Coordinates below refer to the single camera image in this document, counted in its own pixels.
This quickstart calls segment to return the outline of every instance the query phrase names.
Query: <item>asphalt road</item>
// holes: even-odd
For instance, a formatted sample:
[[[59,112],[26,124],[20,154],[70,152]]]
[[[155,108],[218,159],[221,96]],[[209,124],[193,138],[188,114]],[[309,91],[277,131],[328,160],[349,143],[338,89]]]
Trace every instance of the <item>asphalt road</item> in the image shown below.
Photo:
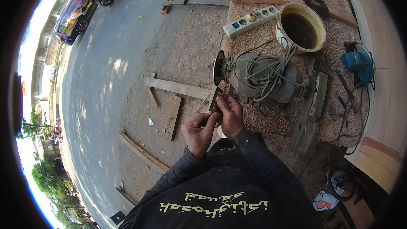
[[[117,228],[110,216],[128,211],[115,189],[125,174],[117,133],[130,86],[145,74],[141,55],[160,29],[167,35],[159,14],[163,1],[116,0],[98,7],[73,45],[63,79],[61,110],[77,187],[101,228]]]

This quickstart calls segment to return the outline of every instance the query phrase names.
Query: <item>car advertisement wrap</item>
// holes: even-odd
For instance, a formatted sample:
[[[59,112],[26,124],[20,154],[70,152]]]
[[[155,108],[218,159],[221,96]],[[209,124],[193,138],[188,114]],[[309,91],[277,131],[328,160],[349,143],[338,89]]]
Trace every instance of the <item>car advertisement wrap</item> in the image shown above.
[[[55,36],[63,42],[69,39],[78,17],[86,11],[88,0],[71,0],[59,18]]]

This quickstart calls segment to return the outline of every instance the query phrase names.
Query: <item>hand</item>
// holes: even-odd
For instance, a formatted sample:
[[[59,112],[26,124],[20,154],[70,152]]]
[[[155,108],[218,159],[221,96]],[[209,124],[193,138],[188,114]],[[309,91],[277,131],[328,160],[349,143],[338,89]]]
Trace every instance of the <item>hand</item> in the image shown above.
[[[231,95],[218,95],[216,103],[223,113],[222,131],[227,138],[233,139],[238,135],[245,125],[243,123],[243,108]]]
[[[196,160],[201,160],[209,148],[218,116],[218,113],[196,113],[181,125],[186,145]],[[206,126],[200,128],[198,125],[204,120],[208,120]]]

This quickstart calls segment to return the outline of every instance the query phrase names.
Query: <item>car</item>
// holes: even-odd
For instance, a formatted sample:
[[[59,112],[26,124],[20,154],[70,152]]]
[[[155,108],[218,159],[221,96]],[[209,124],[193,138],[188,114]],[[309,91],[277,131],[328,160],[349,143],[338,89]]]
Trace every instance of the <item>car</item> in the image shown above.
[[[76,37],[89,26],[97,4],[89,0],[70,0],[55,28],[55,37],[66,45],[72,45]]]

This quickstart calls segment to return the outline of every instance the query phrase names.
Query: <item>plastic bucket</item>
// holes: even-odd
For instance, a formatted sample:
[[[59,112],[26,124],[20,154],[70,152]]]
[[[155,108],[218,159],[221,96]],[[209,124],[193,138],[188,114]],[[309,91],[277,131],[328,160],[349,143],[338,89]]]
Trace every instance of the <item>plastic bucket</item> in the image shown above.
[[[281,44],[285,37],[289,44],[298,46],[297,54],[317,52],[322,49],[326,33],[321,18],[314,10],[304,4],[287,3],[278,13],[276,37]]]

